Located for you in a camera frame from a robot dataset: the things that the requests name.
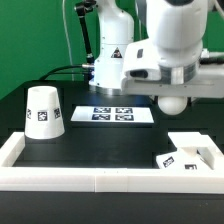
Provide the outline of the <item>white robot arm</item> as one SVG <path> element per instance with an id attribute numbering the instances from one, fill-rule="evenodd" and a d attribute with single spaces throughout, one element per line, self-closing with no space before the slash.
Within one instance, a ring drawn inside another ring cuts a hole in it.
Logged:
<path id="1" fill-rule="evenodd" d="M 224 66 L 204 65 L 209 0 L 135 0 L 148 37 L 134 40 L 134 21 L 115 0 L 96 0 L 100 54 L 93 90 L 150 97 L 223 98 Z"/>

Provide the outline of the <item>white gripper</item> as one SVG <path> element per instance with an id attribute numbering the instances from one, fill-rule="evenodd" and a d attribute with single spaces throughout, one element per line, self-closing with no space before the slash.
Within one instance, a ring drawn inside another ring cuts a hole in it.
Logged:
<path id="1" fill-rule="evenodd" d="M 202 58 L 187 67 L 159 68 L 159 81 L 127 79 L 122 75 L 122 91 L 157 97 L 224 98 L 224 58 Z"/>

